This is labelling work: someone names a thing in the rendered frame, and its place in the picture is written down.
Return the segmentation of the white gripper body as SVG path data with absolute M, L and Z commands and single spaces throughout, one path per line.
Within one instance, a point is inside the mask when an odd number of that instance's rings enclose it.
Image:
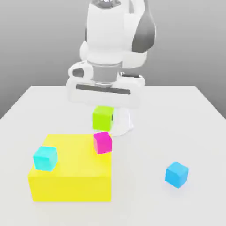
M 145 86 L 142 76 L 118 76 L 110 87 L 97 86 L 92 80 L 69 78 L 66 83 L 71 102 L 112 107 L 137 108 Z

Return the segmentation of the small green cube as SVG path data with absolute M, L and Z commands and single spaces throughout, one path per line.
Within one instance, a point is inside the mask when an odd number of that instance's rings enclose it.
M 98 105 L 92 113 L 92 128 L 110 131 L 113 125 L 113 113 L 113 107 Z

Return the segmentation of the small magenta cube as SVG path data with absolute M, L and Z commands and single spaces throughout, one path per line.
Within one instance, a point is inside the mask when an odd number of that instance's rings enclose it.
M 112 137 L 108 132 L 93 134 L 93 144 L 97 154 L 104 154 L 112 151 Z

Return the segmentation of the small cyan cube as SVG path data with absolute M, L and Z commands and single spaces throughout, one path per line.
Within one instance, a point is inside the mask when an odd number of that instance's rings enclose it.
M 52 172 L 58 163 L 58 152 L 56 147 L 40 146 L 33 155 L 36 170 Z

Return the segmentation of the small blue cube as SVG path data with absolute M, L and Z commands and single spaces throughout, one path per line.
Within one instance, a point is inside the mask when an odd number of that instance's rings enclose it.
M 178 162 L 173 162 L 166 169 L 165 181 L 176 188 L 180 188 L 187 181 L 188 173 L 188 167 Z

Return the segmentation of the large yellow box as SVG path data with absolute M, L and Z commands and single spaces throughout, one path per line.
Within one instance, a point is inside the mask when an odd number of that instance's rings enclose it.
M 49 134 L 44 146 L 56 147 L 53 171 L 28 174 L 34 202 L 110 202 L 112 154 L 97 154 L 92 134 Z

